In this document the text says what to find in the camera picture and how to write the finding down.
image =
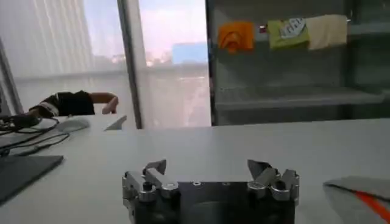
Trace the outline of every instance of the cloth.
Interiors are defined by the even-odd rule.
[[[390,180],[344,177],[324,191],[344,223],[390,223]]]
[[[272,20],[267,25],[271,49],[291,47],[309,40],[305,19]]]
[[[95,114],[92,98],[84,91],[56,93],[30,108],[30,111],[33,109],[38,109],[42,117]]]
[[[324,15],[306,19],[309,33],[309,50],[346,44],[347,17]]]
[[[237,21],[219,27],[218,47],[226,48],[231,54],[238,50],[248,51],[254,48],[254,24]]]

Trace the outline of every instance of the person's hand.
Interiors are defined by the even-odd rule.
[[[109,114],[109,113],[116,114],[116,108],[112,108],[110,105],[106,105],[102,110],[102,114]]]

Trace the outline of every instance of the orange stripe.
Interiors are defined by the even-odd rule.
[[[390,212],[387,211],[383,205],[379,204],[374,197],[371,197],[369,194],[364,192],[355,192],[355,194],[387,223],[390,223]]]

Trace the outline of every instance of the gray cloth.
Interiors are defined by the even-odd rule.
[[[386,223],[355,192],[370,194],[390,211],[390,180],[344,177],[325,182],[324,191],[332,208],[344,223]]]

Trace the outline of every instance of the sky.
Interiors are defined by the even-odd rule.
[[[206,42],[204,0],[139,0],[144,47],[158,57],[175,43]],[[124,54],[116,0],[84,0],[94,55]]]

